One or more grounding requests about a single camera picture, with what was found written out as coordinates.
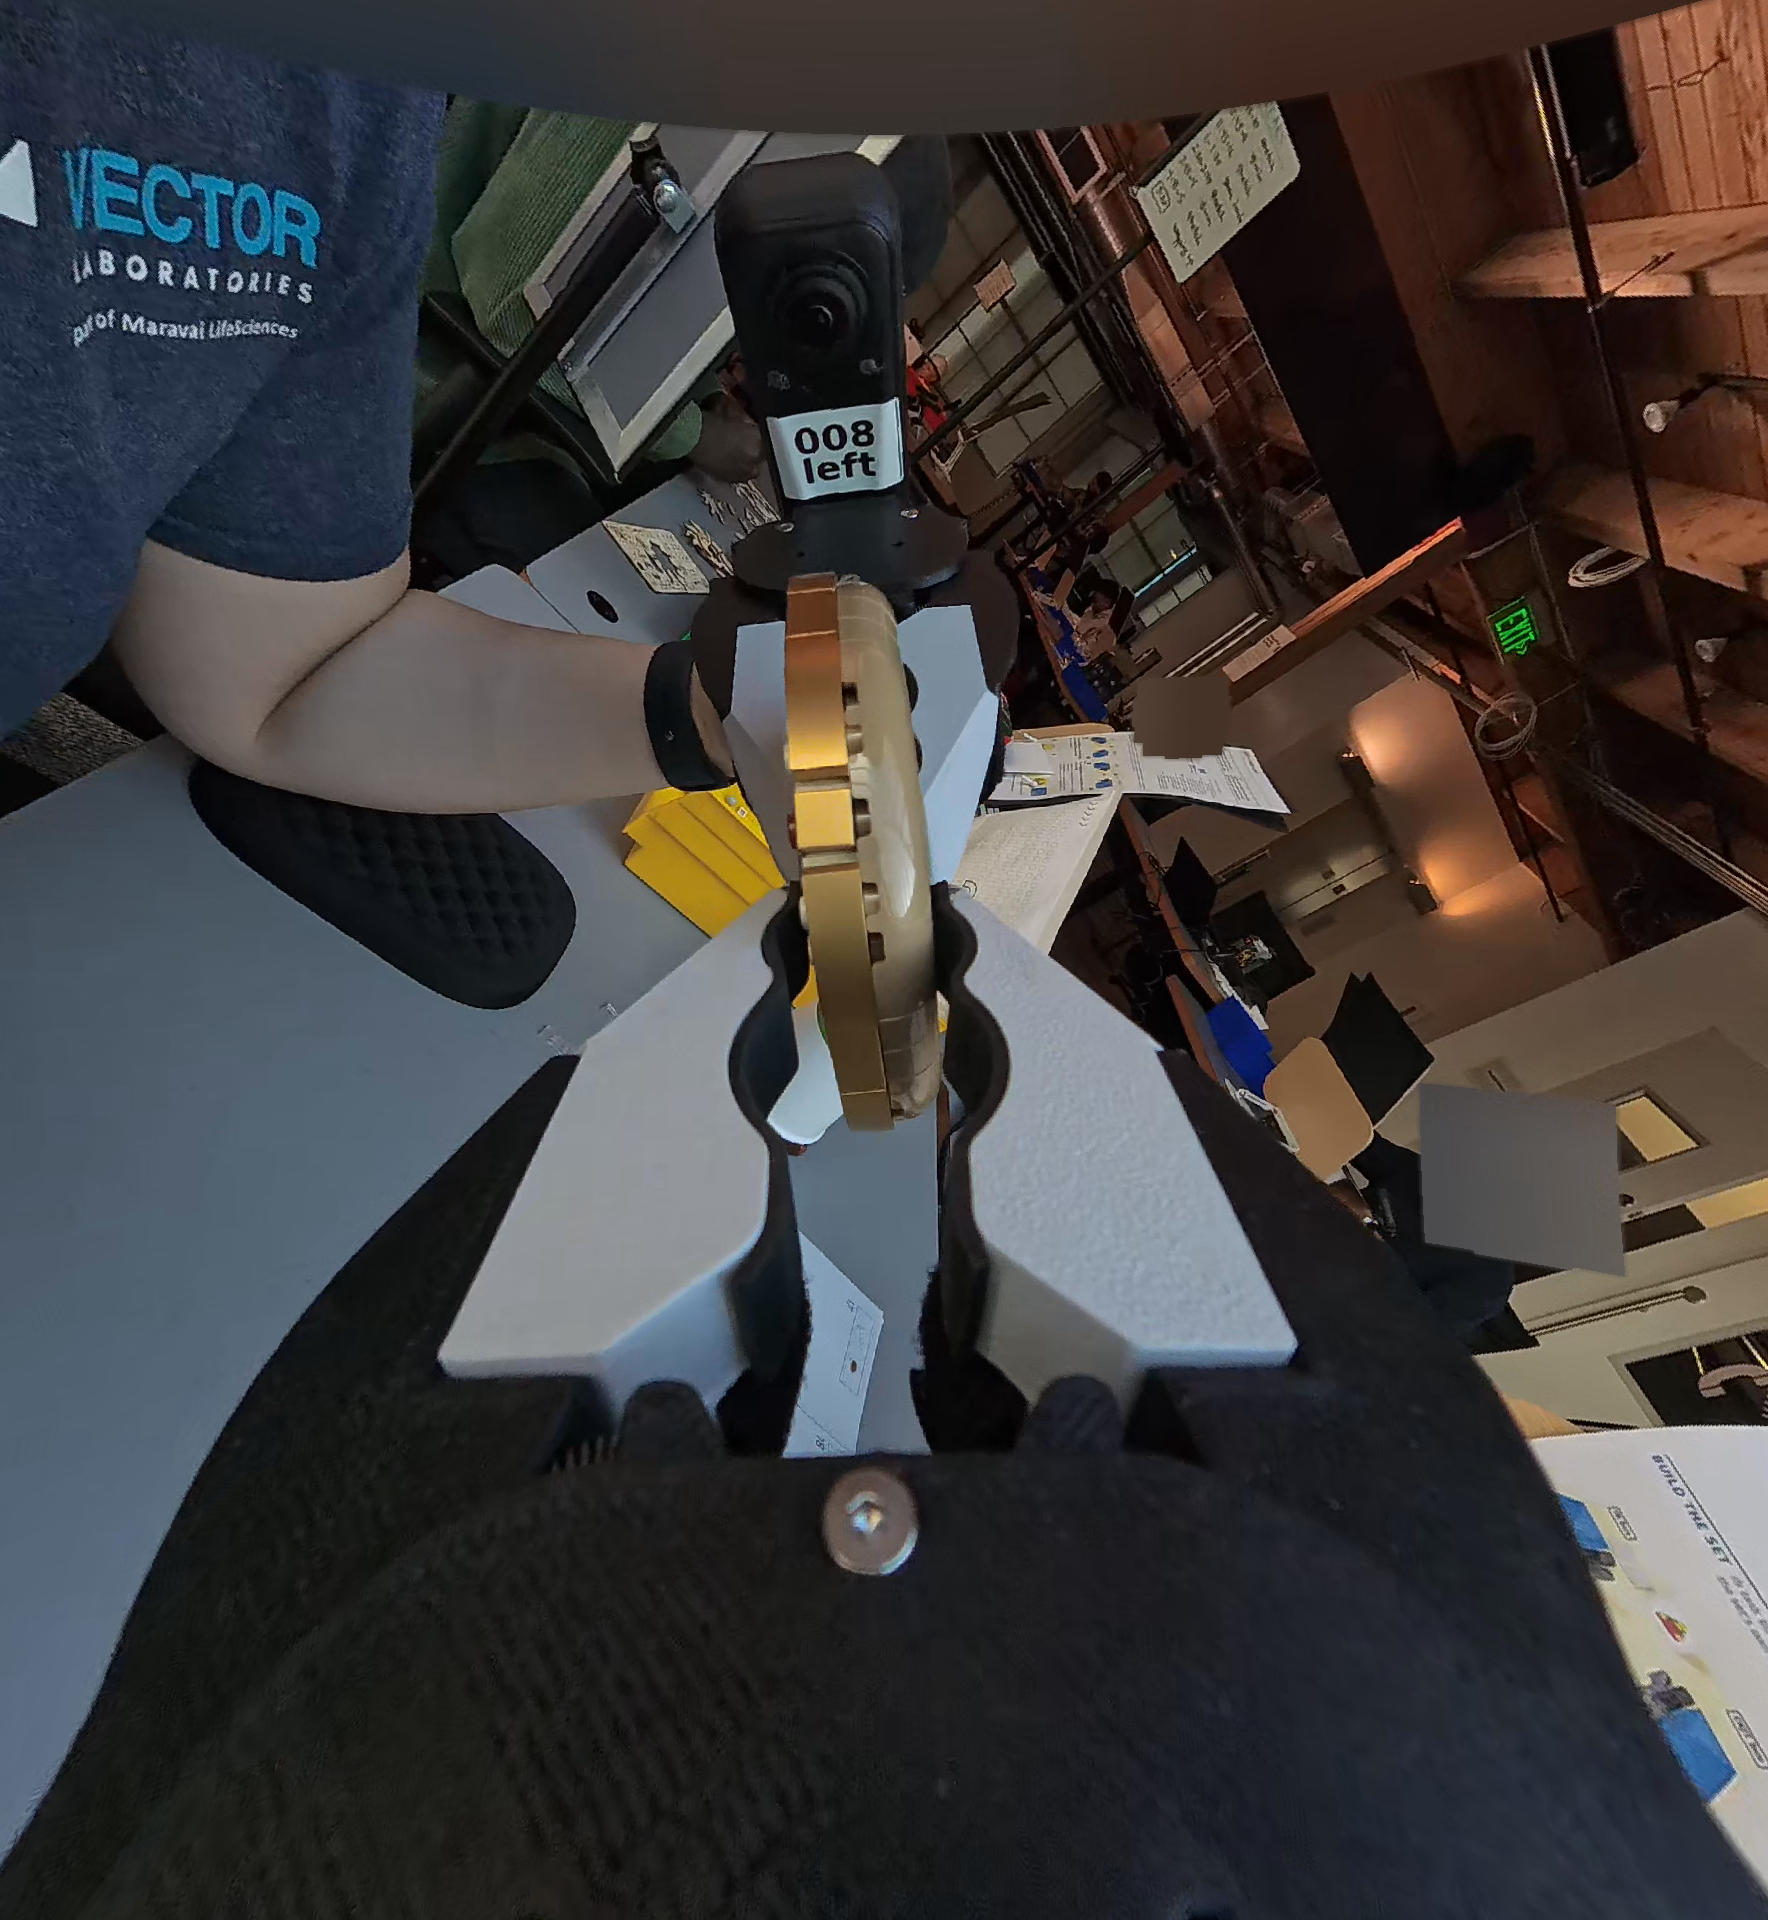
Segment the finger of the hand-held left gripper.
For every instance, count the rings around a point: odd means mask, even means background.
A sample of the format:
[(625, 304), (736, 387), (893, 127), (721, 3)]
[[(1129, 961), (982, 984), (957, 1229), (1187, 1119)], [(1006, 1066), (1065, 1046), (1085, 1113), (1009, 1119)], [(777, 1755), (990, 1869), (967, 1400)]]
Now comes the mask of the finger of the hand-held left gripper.
[(964, 859), (999, 730), (999, 698), (973, 611), (928, 605), (899, 623), (903, 665), (919, 685), (913, 728), (921, 746), (928, 875), (951, 882)]
[(793, 840), (795, 780), (787, 761), (785, 639), (780, 617), (738, 628), (724, 732), (736, 784), (753, 808), (780, 879), (796, 882), (801, 855)]

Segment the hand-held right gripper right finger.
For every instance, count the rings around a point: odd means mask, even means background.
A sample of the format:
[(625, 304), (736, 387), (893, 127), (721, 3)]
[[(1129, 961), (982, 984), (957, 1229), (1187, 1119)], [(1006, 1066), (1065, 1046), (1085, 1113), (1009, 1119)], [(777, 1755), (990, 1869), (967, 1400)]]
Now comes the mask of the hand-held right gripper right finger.
[(1002, 1452), (1063, 1379), (1278, 1370), (1298, 1336), (1187, 1092), (1200, 1070), (981, 901), (933, 901), (955, 1115), (910, 1376), (935, 1452)]

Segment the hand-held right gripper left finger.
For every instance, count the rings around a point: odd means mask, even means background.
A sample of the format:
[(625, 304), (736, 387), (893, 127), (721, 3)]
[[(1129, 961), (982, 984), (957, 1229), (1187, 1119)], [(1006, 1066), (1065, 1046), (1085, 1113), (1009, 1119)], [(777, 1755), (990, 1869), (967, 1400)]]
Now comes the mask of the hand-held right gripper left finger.
[(615, 1416), (675, 1381), (732, 1452), (787, 1452), (812, 1312), (775, 1115), (806, 972), (780, 886), (585, 1043), (443, 1338), (448, 1377), (580, 1379)]

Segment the round gold lego base model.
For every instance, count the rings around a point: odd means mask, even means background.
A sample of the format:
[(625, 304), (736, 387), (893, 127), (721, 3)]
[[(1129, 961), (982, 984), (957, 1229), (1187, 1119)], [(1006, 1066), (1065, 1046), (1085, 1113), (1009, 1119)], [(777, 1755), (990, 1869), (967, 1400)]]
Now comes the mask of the round gold lego base model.
[(882, 1133), (927, 1112), (943, 1066), (921, 746), (890, 601), (854, 578), (793, 578), (783, 663), (820, 1028), (849, 1125)]

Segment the person's left forearm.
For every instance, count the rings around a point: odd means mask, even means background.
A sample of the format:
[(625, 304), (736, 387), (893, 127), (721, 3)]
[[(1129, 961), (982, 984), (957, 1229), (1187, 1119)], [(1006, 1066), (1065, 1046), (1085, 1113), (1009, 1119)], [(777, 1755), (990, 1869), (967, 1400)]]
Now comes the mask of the person's left forearm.
[(293, 582), (148, 539), (111, 651), (192, 756), (307, 798), (505, 813), (664, 784), (649, 643), (511, 622), (408, 578), (402, 553)]

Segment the lego instruction booklet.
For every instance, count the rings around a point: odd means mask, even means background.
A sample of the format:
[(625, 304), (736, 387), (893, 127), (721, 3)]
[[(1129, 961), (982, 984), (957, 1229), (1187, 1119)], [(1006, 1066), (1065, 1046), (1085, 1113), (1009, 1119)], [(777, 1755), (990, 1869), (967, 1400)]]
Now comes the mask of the lego instruction booklet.
[(882, 1307), (806, 1236), (801, 1236), (801, 1268), (809, 1338), (783, 1453), (853, 1456), (862, 1439)]

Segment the black wrist band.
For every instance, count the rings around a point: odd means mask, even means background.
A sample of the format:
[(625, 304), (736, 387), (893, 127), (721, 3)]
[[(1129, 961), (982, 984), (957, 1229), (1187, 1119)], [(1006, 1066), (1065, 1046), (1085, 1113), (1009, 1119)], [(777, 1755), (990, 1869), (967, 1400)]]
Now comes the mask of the black wrist band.
[(692, 663), (699, 665), (691, 636), (653, 647), (642, 682), (642, 718), (660, 784), (683, 793), (712, 793), (726, 790), (726, 786), (705, 788), (701, 784), (708, 768), (696, 749), (699, 740), (687, 704)]

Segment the grey metal panel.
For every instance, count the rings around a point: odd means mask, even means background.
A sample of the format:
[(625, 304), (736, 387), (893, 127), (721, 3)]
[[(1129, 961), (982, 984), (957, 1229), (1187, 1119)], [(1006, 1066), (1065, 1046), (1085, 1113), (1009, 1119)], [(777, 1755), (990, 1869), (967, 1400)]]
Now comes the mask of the grey metal panel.
[(809, 134), (639, 122), (654, 136), (691, 205), (687, 223), (657, 221), (607, 296), (561, 348), (561, 379), (585, 413), (588, 457), (608, 477), (650, 460), (699, 378), (732, 345), (728, 291), (715, 241), (717, 205), (741, 173), (788, 159), (857, 151), (882, 163), (899, 134)]

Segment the yellow plastic bin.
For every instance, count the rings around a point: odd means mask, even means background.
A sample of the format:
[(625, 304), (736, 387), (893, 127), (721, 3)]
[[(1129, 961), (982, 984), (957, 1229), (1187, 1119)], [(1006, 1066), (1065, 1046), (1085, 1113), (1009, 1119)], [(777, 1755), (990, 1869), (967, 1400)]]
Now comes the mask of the yellow plastic bin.
[(625, 835), (625, 867), (710, 937), (787, 886), (736, 784), (659, 788), (639, 799)]

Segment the white paper bag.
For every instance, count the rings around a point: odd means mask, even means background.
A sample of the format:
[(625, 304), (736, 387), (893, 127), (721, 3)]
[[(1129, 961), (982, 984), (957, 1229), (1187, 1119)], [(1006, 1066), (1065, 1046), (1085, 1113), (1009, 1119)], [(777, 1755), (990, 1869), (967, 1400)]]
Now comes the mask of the white paper bag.
[(1113, 828), (1118, 791), (981, 812), (951, 882), (962, 899), (1052, 954)]

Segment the printed paper sheet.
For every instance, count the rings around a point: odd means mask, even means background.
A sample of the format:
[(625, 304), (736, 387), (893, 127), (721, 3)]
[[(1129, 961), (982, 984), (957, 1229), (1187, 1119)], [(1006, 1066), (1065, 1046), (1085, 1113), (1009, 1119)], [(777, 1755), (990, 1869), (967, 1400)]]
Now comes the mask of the printed paper sheet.
[(1289, 818), (1292, 812), (1250, 748), (1163, 756), (1146, 749), (1135, 732), (1016, 732), (1004, 746), (1002, 772), (988, 804), (1091, 798), (1206, 804), (1267, 818)]
[(1768, 1894), (1768, 1425), (1530, 1447), (1648, 1715)]

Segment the green mesh office chair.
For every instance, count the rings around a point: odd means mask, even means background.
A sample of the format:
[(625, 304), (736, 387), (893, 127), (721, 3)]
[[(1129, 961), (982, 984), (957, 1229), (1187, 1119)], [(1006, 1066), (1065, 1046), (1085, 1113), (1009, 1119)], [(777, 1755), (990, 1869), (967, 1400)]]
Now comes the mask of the green mesh office chair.
[(528, 284), (631, 147), (627, 120), (453, 96), (421, 291), (462, 300), (484, 342), (511, 356), (537, 326)]

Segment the black wrist rest pad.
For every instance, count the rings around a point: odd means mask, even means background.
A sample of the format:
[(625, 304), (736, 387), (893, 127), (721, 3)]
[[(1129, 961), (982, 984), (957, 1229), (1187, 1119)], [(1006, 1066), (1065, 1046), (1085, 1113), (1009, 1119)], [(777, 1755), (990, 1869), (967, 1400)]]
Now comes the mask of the black wrist rest pad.
[(414, 813), (268, 786), (194, 759), (213, 837), (421, 988), (473, 1009), (535, 997), (578, 932), (562, 871), (496, 813)]

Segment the pale green paper note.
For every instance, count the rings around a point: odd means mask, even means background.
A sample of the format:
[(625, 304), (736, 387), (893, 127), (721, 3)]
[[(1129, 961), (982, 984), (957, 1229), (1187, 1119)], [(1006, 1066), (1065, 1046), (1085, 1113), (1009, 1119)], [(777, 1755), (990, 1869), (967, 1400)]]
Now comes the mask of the pale green paper note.
[(1302, 173), (1280, 101), (1222, 107), (1135, 185), (1176, 284), (1213, 264)]

